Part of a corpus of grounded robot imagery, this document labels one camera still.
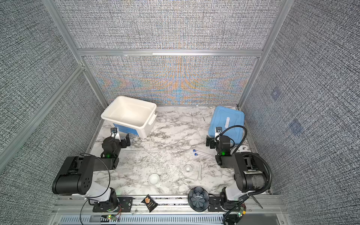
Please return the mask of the blue-capped test tube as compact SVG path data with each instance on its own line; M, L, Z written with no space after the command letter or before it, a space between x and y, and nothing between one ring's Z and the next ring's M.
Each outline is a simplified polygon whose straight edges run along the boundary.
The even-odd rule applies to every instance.
M193 149L193 153L198 153L198 154L202 154L202 155L207 155L207 156L210 156L210 157L215 157L214 155L211 155L211 154L208 154L208 153L205 153L205 152L201 152L201 151L198 151L198 150L195 150Z
M197 156L197 157L202 157L202 158L206 158L206 159L209 159L209 160L215 160L215 157L210 157L210 156L207 156L207 155L202 155L202 154L198 154L198 153L195 153L194 155Z

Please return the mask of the white plastic storage bin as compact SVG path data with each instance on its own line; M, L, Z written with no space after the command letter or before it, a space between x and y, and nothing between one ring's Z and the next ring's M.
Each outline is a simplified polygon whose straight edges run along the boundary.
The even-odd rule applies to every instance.
M118 131L146 138L155 125L157 105L131 97L118 96L101 118Z

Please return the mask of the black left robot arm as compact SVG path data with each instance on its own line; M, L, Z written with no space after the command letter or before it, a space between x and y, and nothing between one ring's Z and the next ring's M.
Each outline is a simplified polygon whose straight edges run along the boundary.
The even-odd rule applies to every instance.
M124 139L107 137L103 143L100 157L82 153L79 157L67 157L56 175L52 192L56 195L80 195L93 206L93 212L118 212L120 203L115 189L102 186L93 180L93 173L105 171L110 175L119 163L121 149L131 145L129 135Z

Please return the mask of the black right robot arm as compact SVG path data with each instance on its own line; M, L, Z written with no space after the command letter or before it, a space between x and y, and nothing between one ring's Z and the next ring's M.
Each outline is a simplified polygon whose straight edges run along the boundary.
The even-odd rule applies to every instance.
M217 198L223 210L228 211L240 202L270 189L270 166L258 154L247 151L232 152L234 145L227 136L220 136L217 140L207 136L206 146L216 150L214 158L218 166L234 171L234 183L223 188Z

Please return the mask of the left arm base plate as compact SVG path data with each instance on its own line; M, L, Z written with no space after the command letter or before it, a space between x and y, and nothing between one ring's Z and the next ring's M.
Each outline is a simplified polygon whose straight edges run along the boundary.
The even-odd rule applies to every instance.
M115 212L130 212L133 204L133 197L118 197L118 202L111 203L100 202L94 203L92 212L96 213L115 213Z

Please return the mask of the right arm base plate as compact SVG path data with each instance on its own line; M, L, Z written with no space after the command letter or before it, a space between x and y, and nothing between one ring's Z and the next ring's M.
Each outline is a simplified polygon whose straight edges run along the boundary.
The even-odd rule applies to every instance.
M225 212L221 206L221 198L219 196L210 196L209 197L209 207L208 212Z

